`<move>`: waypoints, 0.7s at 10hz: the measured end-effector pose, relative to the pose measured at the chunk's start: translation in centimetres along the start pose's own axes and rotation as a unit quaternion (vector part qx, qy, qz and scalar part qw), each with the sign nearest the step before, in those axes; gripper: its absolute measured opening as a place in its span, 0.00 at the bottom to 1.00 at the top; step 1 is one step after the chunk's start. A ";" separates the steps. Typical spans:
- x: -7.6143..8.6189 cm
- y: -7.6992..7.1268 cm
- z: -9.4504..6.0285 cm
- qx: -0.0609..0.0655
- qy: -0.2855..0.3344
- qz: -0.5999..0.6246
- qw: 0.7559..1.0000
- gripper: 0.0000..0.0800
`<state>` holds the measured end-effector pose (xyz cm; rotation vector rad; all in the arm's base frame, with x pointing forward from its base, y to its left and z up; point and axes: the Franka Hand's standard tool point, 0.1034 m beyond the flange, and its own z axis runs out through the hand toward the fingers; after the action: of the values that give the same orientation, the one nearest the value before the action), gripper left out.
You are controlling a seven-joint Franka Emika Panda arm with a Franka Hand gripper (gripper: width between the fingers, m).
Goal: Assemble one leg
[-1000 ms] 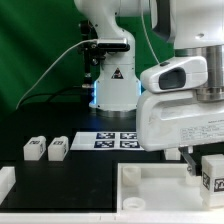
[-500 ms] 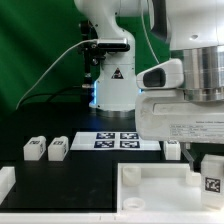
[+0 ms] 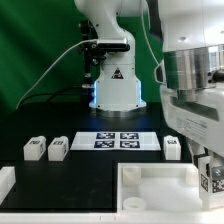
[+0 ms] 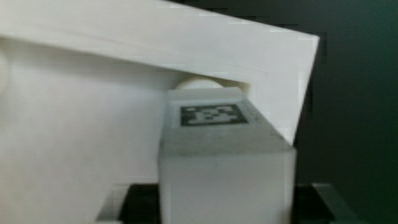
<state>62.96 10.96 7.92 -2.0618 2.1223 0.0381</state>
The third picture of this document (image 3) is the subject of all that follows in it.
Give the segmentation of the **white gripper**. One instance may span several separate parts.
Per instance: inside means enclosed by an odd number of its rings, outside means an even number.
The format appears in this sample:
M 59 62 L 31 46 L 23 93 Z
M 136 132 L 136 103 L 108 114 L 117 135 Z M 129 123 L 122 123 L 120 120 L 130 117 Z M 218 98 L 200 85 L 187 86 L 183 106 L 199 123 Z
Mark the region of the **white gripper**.
M 174 90 L 160 87 L 163 114 L 167 125 L 224 157 L 224 84 L 198 92 L 196 102 L 177 99 Z

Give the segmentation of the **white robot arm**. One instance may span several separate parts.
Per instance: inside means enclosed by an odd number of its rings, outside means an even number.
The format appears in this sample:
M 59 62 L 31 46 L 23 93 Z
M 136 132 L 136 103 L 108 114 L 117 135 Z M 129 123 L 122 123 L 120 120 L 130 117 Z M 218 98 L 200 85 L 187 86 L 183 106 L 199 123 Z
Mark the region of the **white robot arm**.
M 102 112 L 142 108 L 135 39 L 119 16 L 138 16 L 147 0 L 74 0 L 105 54 L 90 106 Z M 157 0 L 163 40 L 160 96 L 167 125 L 224 157 L 224 0 Z

